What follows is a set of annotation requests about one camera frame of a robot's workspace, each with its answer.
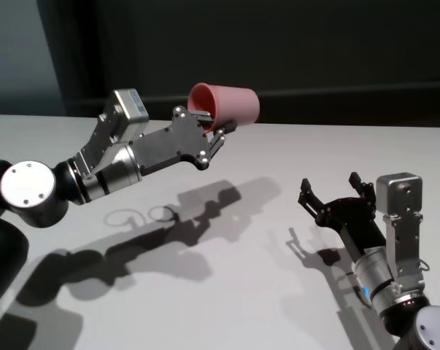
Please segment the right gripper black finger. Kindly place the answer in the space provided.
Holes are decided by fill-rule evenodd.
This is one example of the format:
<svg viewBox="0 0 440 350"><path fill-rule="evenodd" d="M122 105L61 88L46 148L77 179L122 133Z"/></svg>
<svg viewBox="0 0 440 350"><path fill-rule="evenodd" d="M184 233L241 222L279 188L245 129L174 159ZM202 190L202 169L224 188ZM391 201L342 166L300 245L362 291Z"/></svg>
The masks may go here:
<svg viewBox="0 0 440 350"><path fill-rule="evenodd" d="M329 204L323 203L312 191L307 178L301 181L298 203L312 216L316 223L329 223Z"/></svg>
<svg viewBox="0 0 440 350"><path fill-rule="evenodd" d="M350 174L349 183L357 194L359 194L359 197L366 200L367 206L369 206L372 211L375 211L376 194L374 184L372 182L363 182L359 174L355 171Z"/></svg>

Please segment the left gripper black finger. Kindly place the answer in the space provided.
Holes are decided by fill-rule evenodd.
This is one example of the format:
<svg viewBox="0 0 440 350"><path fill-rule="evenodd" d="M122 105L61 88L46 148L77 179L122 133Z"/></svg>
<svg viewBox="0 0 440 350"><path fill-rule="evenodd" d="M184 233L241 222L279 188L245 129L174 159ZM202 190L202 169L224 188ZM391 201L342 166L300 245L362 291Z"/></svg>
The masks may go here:
<svg viewBox="0 0 440 350"><path fill-rule="evenodd" d="M188 113L196 119L198 125L212 125L214 118L208 111L189 109Z"/></svg>
<svg viewBox="0 0 440 350"><path fill-rule="evenodd" d="M204 133L207 140L206 150L204 151L204 161L210 161L224 145L226 135L233 133L237 129L237 122L229 121L216 128L211 128Z"/></svg>

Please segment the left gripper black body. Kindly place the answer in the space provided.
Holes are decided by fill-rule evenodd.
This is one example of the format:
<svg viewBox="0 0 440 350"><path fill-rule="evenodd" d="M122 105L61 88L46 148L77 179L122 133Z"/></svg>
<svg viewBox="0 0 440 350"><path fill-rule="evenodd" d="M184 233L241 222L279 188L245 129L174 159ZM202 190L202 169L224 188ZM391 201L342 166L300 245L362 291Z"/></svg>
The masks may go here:
<svg viewBox="0 0 440 350"><path fill-rule="evenodd" d="M171 124L143 135L131 145L142 176L188 162L198 170L209 167L210 145L200 122L183 106L173 109Z"/></svg>

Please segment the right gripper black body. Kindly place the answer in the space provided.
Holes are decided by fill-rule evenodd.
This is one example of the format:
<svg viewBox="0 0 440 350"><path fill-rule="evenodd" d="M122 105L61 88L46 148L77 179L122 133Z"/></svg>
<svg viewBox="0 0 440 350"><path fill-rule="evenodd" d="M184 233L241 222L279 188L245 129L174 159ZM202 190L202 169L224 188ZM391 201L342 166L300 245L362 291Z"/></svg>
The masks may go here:
<svg viewBox="0 0 440 350"><path fill-rule="evenodd" d="M339 234L351 259L360 259L367 249L385 245L374 221L376 207L365 198L340 198L317 209L316 224Z"/></svg>

